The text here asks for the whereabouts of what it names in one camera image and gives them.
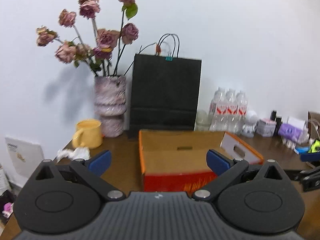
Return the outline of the brown corrugated cardboard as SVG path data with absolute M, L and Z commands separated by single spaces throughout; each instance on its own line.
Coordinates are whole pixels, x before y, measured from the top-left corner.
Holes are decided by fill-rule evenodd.
M 320 114 L 308 112 L 308 129 L 310 139 L 319 140 Z

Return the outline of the right water bottle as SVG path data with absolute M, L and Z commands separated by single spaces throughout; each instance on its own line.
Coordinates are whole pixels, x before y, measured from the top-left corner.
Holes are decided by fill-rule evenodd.
M 245 118 L 246 118 L 246 113 L 247 113 L 247 96 L 244 91 L 240 91 L 236 95 L 236 103 L 238 105 L 237 108 L 237 125 L 236 125 L 236 134 L 239 134 L 242 131 Z

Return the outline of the middle water bottle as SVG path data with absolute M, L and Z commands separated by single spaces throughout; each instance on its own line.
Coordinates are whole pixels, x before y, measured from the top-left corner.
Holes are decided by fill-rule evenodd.
M 226 93 L 226 130 L 234 133 L 236 130 L 236 115 L 238 110 L 238 103 L 236 101 L 236 93 L 234 89 L 229 89 Z

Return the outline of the clear glass cup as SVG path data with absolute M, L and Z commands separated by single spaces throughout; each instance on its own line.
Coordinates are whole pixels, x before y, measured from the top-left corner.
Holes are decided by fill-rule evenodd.
M 198 110 L 195 119 L 195 131 L 208 131 L 210 128 L 210 118 L 206 111 Z

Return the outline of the yellow mug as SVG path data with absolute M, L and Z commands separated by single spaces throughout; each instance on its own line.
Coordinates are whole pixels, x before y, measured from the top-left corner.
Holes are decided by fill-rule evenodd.
M 94 149 L 103 143 L 101 122 L 96 119 L 82 120 L 76 124 L 76 132 L 72 138 L 74 148 L 87 147 Z

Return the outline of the red orange cardboard box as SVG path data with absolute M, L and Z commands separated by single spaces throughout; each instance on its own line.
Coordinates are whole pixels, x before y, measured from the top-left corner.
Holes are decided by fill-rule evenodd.
M 228 132 L 139 132 L 139 157 L 145 192 L 193 193 L 217 175 L 207 166 L 206 155 L 216 150 L 229 159 L 242 158 L 262 164 L 263 156 Z

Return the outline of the teal binder clip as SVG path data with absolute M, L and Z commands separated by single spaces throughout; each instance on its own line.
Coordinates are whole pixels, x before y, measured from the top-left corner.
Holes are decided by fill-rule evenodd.
M 174 58 L 174 57 L 173 57 L 172 53 L 169 53 L 169 54 L 165 57 L 165 60 L 171 62 L 171 61 L 173 60 L 173 58 Z

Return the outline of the white robot figurine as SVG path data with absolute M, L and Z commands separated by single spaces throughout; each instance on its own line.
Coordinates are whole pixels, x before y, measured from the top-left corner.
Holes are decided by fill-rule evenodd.
M 255 128 L 259 121 L 257 113 L 253 110 L 247 112 L 241 134 L 245 137 L 254 137 Z

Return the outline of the small white purple box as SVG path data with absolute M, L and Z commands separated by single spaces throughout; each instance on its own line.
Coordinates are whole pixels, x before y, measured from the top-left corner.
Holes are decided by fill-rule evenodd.
M 262 137 L 272 137 L 276 128 L 276 122 L 269 119 L 260 119 L 257 123 L 256 133 Z

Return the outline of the crumpled white tissue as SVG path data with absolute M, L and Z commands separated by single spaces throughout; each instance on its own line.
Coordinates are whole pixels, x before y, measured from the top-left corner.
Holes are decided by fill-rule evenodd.
M 75 150 L 65 149 L 65 150 L 58 150 L 56 155 L 56 162 L 58 163 L 63 158 L 67 158 L 69 160 L 75 159 L 84 159 L 88 160 L 91 158 L 90 150 L 87 147 L 78 147 Z

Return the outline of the left water bottle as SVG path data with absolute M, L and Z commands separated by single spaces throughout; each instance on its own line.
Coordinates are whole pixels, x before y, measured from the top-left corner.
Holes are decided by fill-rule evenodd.
M 219 87 L 214 94 L 209 108 L 211 131 L 221 131 L 223 129 L 226 107 L 225 89 Z

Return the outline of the black small bottle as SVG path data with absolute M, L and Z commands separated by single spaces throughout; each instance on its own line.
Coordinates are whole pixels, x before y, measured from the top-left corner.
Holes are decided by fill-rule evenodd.
M 275 129 L 274 129 L 274 133 L 273 133 L 273 136 L 276 137 L 278 135 L 278 131 L 279 131 L 280 126 L 282 124 L 282 117 L 277 114 L 276 110 L 273 110 L 270 115 L 270 120 L 274 121 L 276 124 Z

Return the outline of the purple tissue pack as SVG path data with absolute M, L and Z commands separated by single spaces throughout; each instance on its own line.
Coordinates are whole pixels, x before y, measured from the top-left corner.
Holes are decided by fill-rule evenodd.
M 302 141 L 303 130 L 291 124 L 281 124 L 278 135 L 292 142 Z

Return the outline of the pink marbled vase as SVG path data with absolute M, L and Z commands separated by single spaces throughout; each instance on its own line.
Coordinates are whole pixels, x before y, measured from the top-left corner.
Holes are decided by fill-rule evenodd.
M 123 76 L 94 78 L 94 111 L 105 137 L 115 138 L 124 130 L 126 112 L 126 79 Z

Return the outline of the water bottle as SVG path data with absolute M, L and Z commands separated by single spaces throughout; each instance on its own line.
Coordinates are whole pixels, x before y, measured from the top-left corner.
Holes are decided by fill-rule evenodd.
M 244 91 L 240 91 L 236 95 L 236 103 L 238 105 L 237 108 L 237 125 L 236 125 L 236 134 L 239 134 L 242 131 L 245 118 L 246 118 L 246 113 L 247 113 L 247 96 Z
M 214 94 L 209 108 L 211 131 L 221 131 L 223 129 L 226 107 L 225 89 L 219 87 Z
M 238 110 L 238 103 L 236 101 L 236 93 L 234 89 L 229 89 L 226 93 L 226 130 L 234 133 L 236 130 L 236 115 Z

